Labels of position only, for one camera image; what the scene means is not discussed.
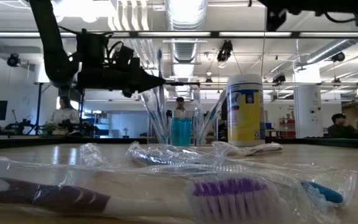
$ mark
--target air duct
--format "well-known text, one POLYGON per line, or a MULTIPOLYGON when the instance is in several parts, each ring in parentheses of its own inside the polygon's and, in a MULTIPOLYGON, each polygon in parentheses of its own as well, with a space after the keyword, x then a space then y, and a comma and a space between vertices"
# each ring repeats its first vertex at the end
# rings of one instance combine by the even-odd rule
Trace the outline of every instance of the air duct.
MULTIPOLYGON (((339 52, 342 52, 343 50, 352 47, 353 45, 358 44, 358 39, 346 39, 346 40, 335 40, 330 42, 329 44, 325 45, 324 47, 321 47, 317 51, 311 53, 307 56, 306 62, 307 64, 312 63, 318 63, 322 60, 325 60, 329 57, 332 57, 339 52)), ((277 68, 273 69, 271 72, 274 72, 276 70, 287 70, 289 68, 292 68, 293 63, 292 62, 284 62, 277 68)))
MULTIPOLYGON (((206 19, 208 0, 165 0, 168 28, 170 30, 201 30, 206 19)), ((172 43, 173 73, 179 77, 190 77, 198 44, 172 43)))

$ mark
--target lysol wipes container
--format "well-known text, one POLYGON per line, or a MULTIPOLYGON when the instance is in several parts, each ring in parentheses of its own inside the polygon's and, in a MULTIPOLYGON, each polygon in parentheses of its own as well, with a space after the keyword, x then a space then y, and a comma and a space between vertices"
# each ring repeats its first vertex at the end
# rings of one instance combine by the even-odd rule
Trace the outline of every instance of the lysol wipes container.
POLYGON ((262 77, 234 75, 227 81, 227 131, 230 144, 256 146, 265 143, 262 77))

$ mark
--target black shirt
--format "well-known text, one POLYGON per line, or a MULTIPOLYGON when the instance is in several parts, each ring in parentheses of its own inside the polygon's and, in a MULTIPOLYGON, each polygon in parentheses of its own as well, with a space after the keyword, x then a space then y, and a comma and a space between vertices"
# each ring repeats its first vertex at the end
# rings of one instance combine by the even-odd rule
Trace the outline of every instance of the black shirt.
POLYGON ((328 134, 331 138, 353 138, 357 130, 353 126, 334 124, 328 128, 328 134))

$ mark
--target wooden table surface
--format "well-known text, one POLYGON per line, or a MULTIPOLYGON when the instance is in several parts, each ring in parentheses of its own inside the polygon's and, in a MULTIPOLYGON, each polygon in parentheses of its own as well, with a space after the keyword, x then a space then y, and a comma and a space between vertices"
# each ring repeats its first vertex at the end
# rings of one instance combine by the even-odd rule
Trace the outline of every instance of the wooden table surface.
MULTIPOLYGON (((79 144, 64 144, 59 146, 36 146, 13 149, 0 149, 0 156, 14 161, 35 162, 46 164, 76 164, 80 160, 79 144)), ((102 154, 112 162, 124 161, 128 145, 99 145, 102 154)), ((336 166, 342 169, 358 171, 358 149, 342 147, 326 147, 312 145, 284 145, 282 152, 271 152, 253 156, 252 158, 277 159, 291 163, 312 163, 336 166)), ((338 212, 341 223, 358 223, 358 182, 355 196, 344 210, 338 212)), ((138 223, 116 220, 112 218, 83 218, 83 217, 48 217, 28 215, 25 213, 0 210, 0 223, 138 223)))

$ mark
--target white pillar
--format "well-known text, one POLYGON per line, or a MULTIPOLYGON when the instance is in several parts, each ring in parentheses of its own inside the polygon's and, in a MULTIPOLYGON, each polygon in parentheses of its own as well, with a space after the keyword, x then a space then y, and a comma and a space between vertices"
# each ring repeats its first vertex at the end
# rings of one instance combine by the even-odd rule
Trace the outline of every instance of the white pillar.
MULTIPOLYGON (((306 70, 294 71, 294 82, 321 82, 318 65, 308 65, 304 68, 306 70)), ((294 102, 296 138, 322 137, 323 114, 321 112, 320 86, 296 86, 294 102)))

